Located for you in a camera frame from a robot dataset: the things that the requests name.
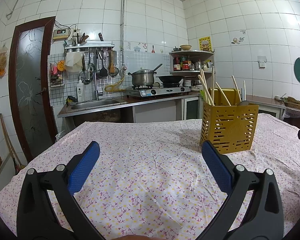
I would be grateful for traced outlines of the wooden chopstick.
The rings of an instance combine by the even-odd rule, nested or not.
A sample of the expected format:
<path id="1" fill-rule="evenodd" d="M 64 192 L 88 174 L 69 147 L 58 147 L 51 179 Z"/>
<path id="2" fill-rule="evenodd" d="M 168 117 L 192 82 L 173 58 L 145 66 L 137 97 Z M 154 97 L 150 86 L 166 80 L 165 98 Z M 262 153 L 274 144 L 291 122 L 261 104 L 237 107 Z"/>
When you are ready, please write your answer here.
<path id="1" fill-rule="evenodd" d="M 222 88 L 220 87 L 220 85 L 218 84 L 217 81 L 215 81 L 215 84 L 216 84 L 217 88 L 219 89 L 220 93 L 222 94 L 223 98 L 226 100 L 227 104 L 228 104 L 229 106 L 231 106 L 230 101 L 228 100 L 226 94 L 223 92 Z"/>
<path id="2" fill-rule="evenodd" d="M 235 79 L 234 75 L 232 75 L 231 77 L 232 77 L 233 83 L 234 83 L 234 85 L 235 85 L 235 89 L 236 89 L 236 91 L 237 91 L 238 98 L 239 98 L 239 100 L 241 101 L 241 94 L 240 94 L 240 92 L 239 92 L 239 88 L 238 88 L 236 79 Z"/>
<path id="3" fill-rule="evenodd" d="M 246 101 L 247 100 L 247 97 L 246 97 L 246 83 L 245 83 L 245 80 L 243 80 L 243 88 L 242 88 L 242 99 L 243 101 Z"/>
<path id="4" fill-rule="evenodd" d="M 211 98 L 211 95 L 207 89 L 207 85 L 206 85 L 206 82 L 205 82 L 205 79 L 201 76 L 201 75 L 198 75 L 198 79 L 200 80 L 202 86 L 203 86 L 203 89 L 205 91 L 205 94 L 206 94 L 206 97 L 207 97 L 207 101 L 209 102 L 209 104 L 211 106 L 214 106 L 214 104 L 212 103 L 212 98 Z"/>
<path id="5" fill-rule="evenodd" d="M 212 67 L 212 81 L 211 81 L 211 98 L 212 98 L 212 103 L 214 104 L 214 97 L 215 97 L 215 68 L 214 66 Z"/>
<path id="6" fill-rule="evenodd" d="M 205 79 L 204 71 L 202 69 L 200 70 L 200 75 L 198 77 L 200 78 L 200 81 L 201 81 L 201 83 L 203 85 L 203 88 L 205 90 L 207 101 L 210 105 L 212 105 L 211 96 L 210 96 L 210 93 L 207 89 L 206 79 Z"/>

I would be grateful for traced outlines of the blue handled spoon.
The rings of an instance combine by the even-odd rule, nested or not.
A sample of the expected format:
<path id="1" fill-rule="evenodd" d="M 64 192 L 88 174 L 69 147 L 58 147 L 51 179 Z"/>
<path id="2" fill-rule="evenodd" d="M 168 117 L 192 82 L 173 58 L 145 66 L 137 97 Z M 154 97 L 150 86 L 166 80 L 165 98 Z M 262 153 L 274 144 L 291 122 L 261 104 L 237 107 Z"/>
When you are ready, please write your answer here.
<path id="1" fill-rule="evenodd" d="M 239 106 L 248 106 L 249 105 L 249 101 L 248 100 L 241 101 L 238 105 Z"/>

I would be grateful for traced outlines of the green handled fork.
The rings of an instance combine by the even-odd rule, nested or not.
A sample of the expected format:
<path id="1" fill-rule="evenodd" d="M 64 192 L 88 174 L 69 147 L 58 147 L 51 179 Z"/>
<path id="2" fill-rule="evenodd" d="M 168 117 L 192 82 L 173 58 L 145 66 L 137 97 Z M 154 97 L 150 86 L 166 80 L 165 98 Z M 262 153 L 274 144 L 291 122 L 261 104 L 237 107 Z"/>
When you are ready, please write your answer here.
<path id="1" fill-rule="evenodd" d="M 204 90 L 200 90 L 200 95 L 201 95 L 201 97 L 203 98 L 203 100 L 204 100 L 205 102 L 207 102 L 207 98 L 206 98 L 206 95 L 205 95 L 205 91 L 204 91 Z"/>

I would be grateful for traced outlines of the yellow perforated utensil holder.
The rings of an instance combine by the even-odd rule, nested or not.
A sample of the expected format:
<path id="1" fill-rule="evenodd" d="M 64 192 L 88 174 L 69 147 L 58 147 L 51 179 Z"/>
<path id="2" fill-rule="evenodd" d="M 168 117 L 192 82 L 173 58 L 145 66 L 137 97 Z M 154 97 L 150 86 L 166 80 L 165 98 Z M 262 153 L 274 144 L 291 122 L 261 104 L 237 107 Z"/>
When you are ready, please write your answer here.
<path id="1" fill-rule="evenodd" d="M 235 89 L 223 89 L 229 106 L 218 88 L 215 88 L 214 106 L 203 102 L 200 143 L 210 141 L 220 154 L 251 149 L 258 117 L 258 105 L 241 102 Z"/>

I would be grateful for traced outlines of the floral tablecloth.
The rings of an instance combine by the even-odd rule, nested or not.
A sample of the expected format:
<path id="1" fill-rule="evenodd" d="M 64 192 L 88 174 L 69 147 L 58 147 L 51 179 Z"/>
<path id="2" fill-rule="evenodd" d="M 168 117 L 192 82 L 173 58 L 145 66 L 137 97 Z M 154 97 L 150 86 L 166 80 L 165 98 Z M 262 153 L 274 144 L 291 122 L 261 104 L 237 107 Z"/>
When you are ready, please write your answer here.
<path id="1" fill-rule="evenodd" d="M 53 170 L 95 141 L 100 157 L 75 198 L 106 239 L 124 235 L 195 239 L 226 198 L 202 158 L 201 124 L 199 119 L 85 122 L 33 159 L 28 168 Z M 229 158 L 249 171 L 274 171 L 288 232 L 300 218 L 298 128 L 259 114 L 251 149 Z"/>

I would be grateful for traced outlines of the steel sink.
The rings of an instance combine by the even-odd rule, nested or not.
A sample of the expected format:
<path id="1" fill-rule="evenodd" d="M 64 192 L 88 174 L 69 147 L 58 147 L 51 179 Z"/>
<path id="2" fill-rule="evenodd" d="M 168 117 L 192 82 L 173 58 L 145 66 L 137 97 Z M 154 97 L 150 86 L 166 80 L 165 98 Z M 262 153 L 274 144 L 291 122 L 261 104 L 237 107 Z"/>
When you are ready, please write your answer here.
<path id="1" fill-rule="evenodd" d="M 121 100 L 121 99 L 106 98 L 106 99 L 102 99 L 102 100 L 76 103 L 71 106 L 71 109 L 99 108 L 99 107 L 106 107 L 106 106 L 112 106 L 112 105 L 122 105 L 122 104 L 126 104 L 126 103 L 127 103 L 126 101 Z"/>

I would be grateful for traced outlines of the chrome faucet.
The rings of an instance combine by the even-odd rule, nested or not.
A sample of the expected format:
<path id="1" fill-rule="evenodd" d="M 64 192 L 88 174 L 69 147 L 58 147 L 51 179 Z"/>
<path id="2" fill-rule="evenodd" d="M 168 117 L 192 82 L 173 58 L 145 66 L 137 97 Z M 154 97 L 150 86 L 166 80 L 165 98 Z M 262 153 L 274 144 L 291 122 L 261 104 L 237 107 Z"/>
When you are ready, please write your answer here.
<path id="1" fill-rule="evenodd" d="M 89 80 L 93 83 L 94 100 L 99 100 L 99 96 L 102 96 L 103 92 L 98 91 L 96 68 L 92 63 L 90 63 L 88 66 L 88 74 L 89 74 Z"/>

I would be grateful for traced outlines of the white soap bottle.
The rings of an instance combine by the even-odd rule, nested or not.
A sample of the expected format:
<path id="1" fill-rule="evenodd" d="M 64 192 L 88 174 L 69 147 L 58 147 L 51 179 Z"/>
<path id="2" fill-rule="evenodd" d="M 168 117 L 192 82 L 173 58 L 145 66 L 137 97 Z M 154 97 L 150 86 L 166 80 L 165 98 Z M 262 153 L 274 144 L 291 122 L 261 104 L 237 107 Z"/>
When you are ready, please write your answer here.
<path id="1" fill-rule="evenodd" d="M 78 102 L 83 102 L 85 100 L 85 88 L 81 77 L 79 77 L 76 89 Z"/>

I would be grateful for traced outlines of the dark wooden glass door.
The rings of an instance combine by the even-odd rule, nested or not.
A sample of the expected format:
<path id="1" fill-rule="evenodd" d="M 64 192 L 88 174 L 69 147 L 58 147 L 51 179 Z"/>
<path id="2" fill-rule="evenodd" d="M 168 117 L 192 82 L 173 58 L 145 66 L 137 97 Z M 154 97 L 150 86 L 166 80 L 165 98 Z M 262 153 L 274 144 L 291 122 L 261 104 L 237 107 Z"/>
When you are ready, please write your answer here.
<path id="1" fill-rule="evenodd" d="M 9 57 L 8 88 L 15 131 L 27 161 L 55 142 L 57 127 L 50 105 L 47 58 L 54 17 L 15 27 Z"/>

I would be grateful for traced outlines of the corner shelf with bottles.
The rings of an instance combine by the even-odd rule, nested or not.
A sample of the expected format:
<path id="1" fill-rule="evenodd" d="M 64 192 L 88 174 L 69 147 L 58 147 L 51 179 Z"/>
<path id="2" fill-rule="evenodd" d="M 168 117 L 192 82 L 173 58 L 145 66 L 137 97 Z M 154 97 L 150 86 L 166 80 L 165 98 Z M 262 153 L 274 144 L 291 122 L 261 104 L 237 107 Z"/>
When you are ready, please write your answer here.
<path id="1" fill-rule="evenodd" d="M 172 51 L 170 55 L 170 73 L 177 76 L 196 76 L 202 69 L 211 74 L 210 64 L 214 63 L 214 53 L 203 50 Z"/>

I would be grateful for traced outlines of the black wok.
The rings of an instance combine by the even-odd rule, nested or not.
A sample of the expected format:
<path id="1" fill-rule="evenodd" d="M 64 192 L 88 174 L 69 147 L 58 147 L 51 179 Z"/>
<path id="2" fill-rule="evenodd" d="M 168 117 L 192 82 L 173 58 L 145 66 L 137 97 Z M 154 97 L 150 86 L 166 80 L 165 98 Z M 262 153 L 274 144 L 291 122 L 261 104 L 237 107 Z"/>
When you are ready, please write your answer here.
<path id="1" fill-rule="evenodd" d="M 164 84 L 177 84 L 180 83 L 181 80 L 183 79 L 182 76 L 173 76 L 173 75 L 159 76 L 158 78 Z"/>

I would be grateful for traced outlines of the gas stove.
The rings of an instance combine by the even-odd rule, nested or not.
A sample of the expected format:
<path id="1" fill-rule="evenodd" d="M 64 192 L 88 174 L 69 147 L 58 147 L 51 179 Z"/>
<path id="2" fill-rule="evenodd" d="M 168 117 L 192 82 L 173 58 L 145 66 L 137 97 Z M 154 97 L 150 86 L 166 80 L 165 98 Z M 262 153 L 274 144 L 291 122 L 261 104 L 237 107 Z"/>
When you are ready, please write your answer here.
<path id="1" fill-rule="evenodd" d="M 189 87 L 129 87 L 126 89 L 126 96 L 132 96 L 137 98 L 149 98 L 153 96 L 173 95 L 189 93 L 191 90 Z"/>

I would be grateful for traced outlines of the steel cooking pot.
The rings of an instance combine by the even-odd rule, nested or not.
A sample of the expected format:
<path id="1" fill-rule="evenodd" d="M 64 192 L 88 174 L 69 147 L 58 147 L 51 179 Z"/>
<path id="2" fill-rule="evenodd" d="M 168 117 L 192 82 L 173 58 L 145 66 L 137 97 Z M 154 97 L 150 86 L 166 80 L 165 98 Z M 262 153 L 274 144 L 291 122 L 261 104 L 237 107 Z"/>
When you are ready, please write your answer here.
<path id="1" fill-rule="evenodd" d="M 157 72 L 149 69 L 140 69 L 133 73 L 128 73 L 132 77 L 132 85 L 135 87 L 140 86 L 153 86 L 154 76 Z"/>

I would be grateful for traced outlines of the yellow wall poster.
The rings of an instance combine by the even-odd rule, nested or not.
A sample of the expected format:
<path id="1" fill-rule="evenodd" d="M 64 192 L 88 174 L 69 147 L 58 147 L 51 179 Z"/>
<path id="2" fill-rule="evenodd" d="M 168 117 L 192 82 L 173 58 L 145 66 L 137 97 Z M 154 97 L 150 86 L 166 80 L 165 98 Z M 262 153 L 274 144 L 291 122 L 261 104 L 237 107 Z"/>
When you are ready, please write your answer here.
<path id="1" fill-rule="evenodd" d="M 213 52 L 211 37 L 201 37 L 198 39 L 199 49 L 202 51 Z"/>

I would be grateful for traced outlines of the wall utensil rack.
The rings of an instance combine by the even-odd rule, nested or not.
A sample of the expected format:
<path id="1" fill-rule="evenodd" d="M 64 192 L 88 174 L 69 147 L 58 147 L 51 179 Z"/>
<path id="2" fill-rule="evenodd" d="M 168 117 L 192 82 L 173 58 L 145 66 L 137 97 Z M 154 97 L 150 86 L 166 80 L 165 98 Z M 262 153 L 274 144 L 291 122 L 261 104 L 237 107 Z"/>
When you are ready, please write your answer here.
<path id="1" fill-rule="evenodd" d="M 64 46 L 65 70 L 69 73 L 82 74 L 87 80 L 105 79 L 117 76 L 111 54 L 115 45 L 106 41 L 84 41 Z"/>

